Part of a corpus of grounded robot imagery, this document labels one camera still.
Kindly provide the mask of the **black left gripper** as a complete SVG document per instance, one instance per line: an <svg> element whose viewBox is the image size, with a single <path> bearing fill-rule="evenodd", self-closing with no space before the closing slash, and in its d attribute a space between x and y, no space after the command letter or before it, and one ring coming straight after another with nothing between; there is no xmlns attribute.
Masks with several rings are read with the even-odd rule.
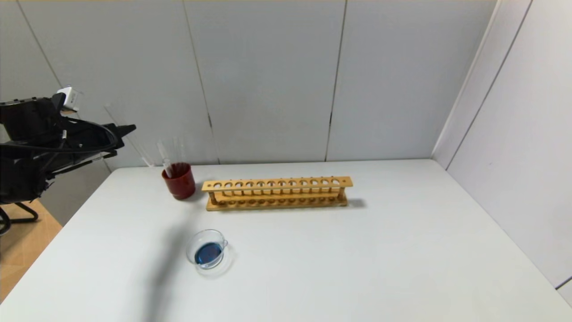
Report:
<svg viewBox="0 0 572 322"><path fill-rule="evenodd" d="M123 147L121 138L136 130L134 124L115 126L111 123L100 125L97 123L71 123L67 141L67 149L90 149L87 153L66 153L69 159L89 159L100 153L113 153Z"/></svg>

